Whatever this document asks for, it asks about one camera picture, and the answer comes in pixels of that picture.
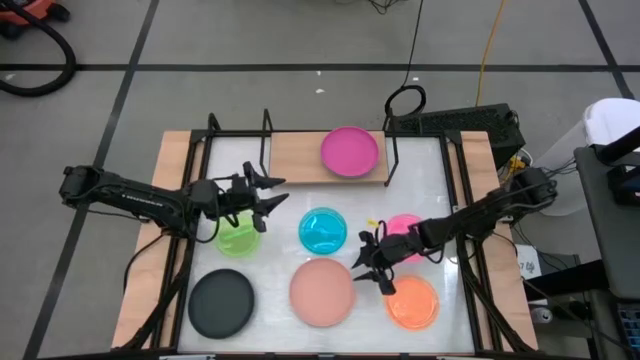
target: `black hose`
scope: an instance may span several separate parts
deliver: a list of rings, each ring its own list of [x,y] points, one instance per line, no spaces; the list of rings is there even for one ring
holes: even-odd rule
[[[62,72],[51,82],[32,88],[23,88],[10,85],[0,80],[0,90],[17,96],[36,97],[50,94],[65,86],[71,80],[71,78],[73,78],[73,75],[76,72],[76,55],[73,53],[71,45],[69,45],[69,43],[62,37],[62,35],[55,31],[51,26],[47,25],[44,21],[38,19],[28,11],[24,10],[22,6],[15,4],[13,0],[0,0],[0,3],[2,3],[7,8],[7,10],[18,14],[29,24],[37,27],[38,29],[44,31],[47,35],[49,35],[56,43],[58,43],[58,45],[60,45],[60,48],[62,49],[65,57],[65,63],[64,67],[62,68]]]

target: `white table surface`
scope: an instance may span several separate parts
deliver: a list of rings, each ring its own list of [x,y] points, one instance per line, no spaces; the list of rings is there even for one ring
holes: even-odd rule
[[[373,282],[354,283],[356,303],[349,317],[333,327],[315,328],[299,320],[289,304],[289,282],[296,269],[317,257],[300,243],[298,223],[316,207],[330,207],[342,214],[348,235],[344,246],[330,258],[348,269],[361,246],[358,232],[367,229],[367,219],[388,220],[412,213],[422,218],[447,216],[451,212],[440,145],[435,138],[398,138],[400,163],[389,187],[381,184],[281,185],[261,191],[262,198],[288,192],[289,198],[266,219],[267,232],[261,234],[259,248],[248,258],[229,258],[215,244],[196,244],[189,293],[207,273],[231,268],[243,273],[254,287],[253,316],[239,333],[222,340],[198,334],[185,310],[180,352],[328,352],[328,353],[473,353],[464,289],[459,268],[448,259],[439,265],[423,260],[419,264],[399,264],[396,276],[413,274],[429,281],[437,291],[440,313],[436,321],[421,331],[407,331],[388,317],[383,297]],[[265,146],[268,169],[269,142]],[[389,166],[393,149],[387,140]],[[242,172],[242,163],[251,161],[260,171],[259,138],[214,138],[207,177]],[[223,188],[228,181],[220,181]],[[208,238],[214,223],[202,219],[198,237]],[[445,256],[455,259],[455,243],[449,242]],[[352,270],[353,277],[365,272]]]

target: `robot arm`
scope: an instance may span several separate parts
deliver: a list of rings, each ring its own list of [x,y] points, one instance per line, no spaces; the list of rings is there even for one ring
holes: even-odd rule
[[[129,211],[136,217],[152,219],[161,229],[178,237],[194,237],[201,213],[208,219],[225,217],[237,226],[237,213],[253,210],[256,230],[266,231],[262,217],[284,201],[289,194],[261,200],[257,189],[269,189],[285,182],[255,173],[251,163],[243,164],[244,177],[233,174],[218,180],[231,180],[223,191],[214,180],[198,180],[180,190],[166,190],[122,178],[92,166],[66,167],[60,187],[62,202],[72,208],[101,202]]]
[[[395,288],[387,276],[393,265],[413,254],[428,256],[442,251],[444,244],[458,235],[482,241],[491,235],[501,218],[512,217],[517,222],[526,214],[551,205],[556,196],[555,182],[542,170],[528,168],[514,176],[508,189],[493,190],[450,216],[413,224],[407,234],[387,235],[386,225],[381,222],[382,241],[378,240],[377,231],[376,236],[367,231],[359,234],[365,245],[360,248],[353,268],[364,265],[371,270],[354,280],[372,280],[378,283],[383,295],[393,295]]]

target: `green bowl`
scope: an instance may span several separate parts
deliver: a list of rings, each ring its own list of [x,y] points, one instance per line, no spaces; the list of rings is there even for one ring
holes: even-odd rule
[[[251,211],[238,214],[238,227],[233,227],[227,219],[219,221],[220,230],[214,241],[218,250],[229,257],[245,257],[250,255],[260,244],[260,233],[253,227]]]

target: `black plate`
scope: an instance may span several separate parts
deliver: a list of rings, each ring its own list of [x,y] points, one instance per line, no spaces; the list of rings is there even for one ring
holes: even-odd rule
[[[224,339],[240,331],[251,318],[255,295],[249,280],[231,269],[205,275],[189,297],[189,319],[202,336]]]

